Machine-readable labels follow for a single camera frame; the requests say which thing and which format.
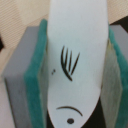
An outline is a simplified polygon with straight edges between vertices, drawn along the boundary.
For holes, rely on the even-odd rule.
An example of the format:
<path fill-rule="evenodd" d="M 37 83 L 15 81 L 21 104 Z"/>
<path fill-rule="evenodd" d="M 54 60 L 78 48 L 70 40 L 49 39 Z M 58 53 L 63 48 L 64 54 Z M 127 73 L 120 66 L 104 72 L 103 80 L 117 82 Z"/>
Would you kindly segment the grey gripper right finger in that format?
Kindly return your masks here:
<path fill-rule="evenodd" d="M 128 33 L 109 27 L 101 104 L 106 128 L 128 128 Z"/>

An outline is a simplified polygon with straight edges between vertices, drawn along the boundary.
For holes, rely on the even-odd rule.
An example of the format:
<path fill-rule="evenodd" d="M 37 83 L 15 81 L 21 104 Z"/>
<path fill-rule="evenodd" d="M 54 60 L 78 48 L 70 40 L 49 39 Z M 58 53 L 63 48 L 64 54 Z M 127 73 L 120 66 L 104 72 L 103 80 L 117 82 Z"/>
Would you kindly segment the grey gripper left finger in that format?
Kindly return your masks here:
<path fill-rule="evenodd" d="M 28 27 L 2 74 L 16 128 L 46 128 L 47 21 Z"/>

